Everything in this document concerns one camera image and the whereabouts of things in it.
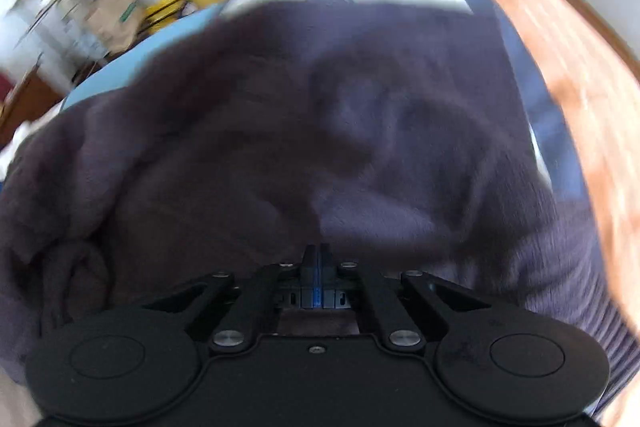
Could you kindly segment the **orange plaid blanket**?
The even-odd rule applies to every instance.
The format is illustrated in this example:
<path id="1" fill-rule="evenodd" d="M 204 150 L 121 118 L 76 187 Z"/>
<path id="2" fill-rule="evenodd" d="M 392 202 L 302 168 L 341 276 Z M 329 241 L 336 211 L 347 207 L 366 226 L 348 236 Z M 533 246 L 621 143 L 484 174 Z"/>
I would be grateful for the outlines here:
<path id="1" fill-rule="evenodd" d="M 590 202 L 608 289 L 639 328 L 639 85 L 566 0 L 465 0 L 496 10 L 556 195 Z"/>

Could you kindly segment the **light blue bed sheet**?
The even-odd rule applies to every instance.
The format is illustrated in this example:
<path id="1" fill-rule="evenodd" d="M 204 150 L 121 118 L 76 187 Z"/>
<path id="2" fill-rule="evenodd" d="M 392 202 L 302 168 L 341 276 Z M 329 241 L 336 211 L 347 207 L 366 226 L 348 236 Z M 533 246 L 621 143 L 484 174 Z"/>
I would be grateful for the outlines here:
<path id="1" fill-rule="evenodd" d="M 130 51 L 125 52 L 92 74 L 66 96 L 61 109 L 68 109 L 86 98 L 128 86 L 134 80 L 137 71 L 153 55 L 190 35 L 196 34 L 211 20 L 214 20 L 223 7 L 223 3 L 209 5 L 207 8 L 180 18 L 175 23 L 157 31 L 156 34 L 146 38 L 142 43 L 137 44 Z"/>

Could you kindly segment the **brown cardboard box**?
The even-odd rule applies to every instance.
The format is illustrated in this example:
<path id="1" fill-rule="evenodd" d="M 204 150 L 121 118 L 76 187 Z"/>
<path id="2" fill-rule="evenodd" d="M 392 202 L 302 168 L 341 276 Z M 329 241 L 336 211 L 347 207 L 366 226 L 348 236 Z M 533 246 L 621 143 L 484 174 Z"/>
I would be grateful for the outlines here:
<path id="1" fill-rule="evenodd" d="M 108 54 L 119 54 L 136 40 L 144 14 L 138 0 L 94 0 L 86 23 Z"/>

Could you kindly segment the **dark purple knit sweater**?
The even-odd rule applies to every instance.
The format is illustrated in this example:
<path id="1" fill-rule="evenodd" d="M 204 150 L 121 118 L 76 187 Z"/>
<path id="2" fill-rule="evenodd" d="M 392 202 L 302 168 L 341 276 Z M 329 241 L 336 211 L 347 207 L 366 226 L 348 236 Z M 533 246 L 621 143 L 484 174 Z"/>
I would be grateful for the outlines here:
<path id="1" fill-rule="evenodd" d="M 20 146 L 1 192 L 1 365 L 21 379 L 53 329 L 327 243 L 579 327 L 616 392 L 639 343 L 595 241 L 588 205 L 538 172 L 493 17 L 268 3 Z"/>

